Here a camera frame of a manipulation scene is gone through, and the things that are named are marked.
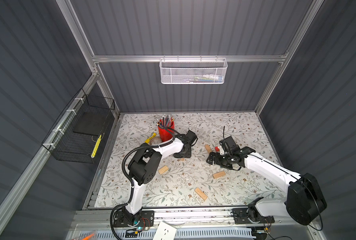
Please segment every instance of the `white power outlet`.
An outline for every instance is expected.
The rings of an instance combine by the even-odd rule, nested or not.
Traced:
[[[167,223],[160,222],[152,240],[174,240],[176,232],[176,228]]]

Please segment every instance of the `wooden block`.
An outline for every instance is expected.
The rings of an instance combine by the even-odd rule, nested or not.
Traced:
[[[208,153],[212,152],[212,151],[211,151],[211,148],[210,148],[210,146],[209,146],[208,144],[206,144],[204,147],[206,148],[206,150],[207,150]]]
[[[163,166],[161,169],[158,170],[160,174],[164,174],[169,170],[169,167],[167,165]]]
[[[225,175],[226,175],[225,171],[221,171],[221,172],[214,173],[214,174],[213,174],[213,178],[214,178],[214,179],[217,179],[217,178],[223,177],[223,176],[225,176]]]
[[[207,195],[204,194],[204,192],[202,192],[199,188],[196,188],[194,190],[203,200],[206,200],[207,199]]]

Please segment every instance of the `red pencil holder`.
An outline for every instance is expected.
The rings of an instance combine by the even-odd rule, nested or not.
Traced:
[[[175,122],[173,121],[170,128],[175,129],[174,127],[175,127]],[[161,138],[162,142],[168,141],[172,138],[172,135],[170,133],[168,133],[166,130],[162,129],[159,126],[158,126],[158,131],[159,131],[159,137]]]

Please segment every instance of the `gray wall panel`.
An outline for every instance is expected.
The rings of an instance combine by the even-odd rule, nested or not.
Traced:
[[[0,204],[90,75],[55,1],[0,1]],[[50,158],[0,239],[63,239],[96,167]]]
[[[277,55],[311,1],[71,2],[96,55]]]
[[[122,112],[254,110],[277,63],[230,63],[224,84],[162,84],[158,63],[100,63]]]
[[[328,239],[356,238],[356,1],[324,2],[261,118],[284,166],[318,179]]]

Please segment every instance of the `floral tablecloth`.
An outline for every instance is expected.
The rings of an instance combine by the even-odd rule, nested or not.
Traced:
[[[248,170],[225,170],[206,163],[208,153],[225,137],[233,136],[240,147],[249,146],[268,160],[278,164],[275,153],[267,140],[256,113],[177,113],[175,129],[186,133],[195,132],[198,141],[192,149],[192,157],[178,161],[173,156],[161,160],[158,167],[169,167],[167,173],[156,173],[147,184],[143,206],[206,206],[248,204],[257,197],[283,197],[276,185],[261,175]],[[158,133],[156,122],[160,114],[125,114],[115,141],[114,149],[104,175],[95,207],[114,207],[127,201],[130,183],[123,175],[123,157],[138,147],[153,132]],[[218,179],[213,174],[224,170],[226,176]],[[194,192],[200,188],[208,198],[204,201]]]

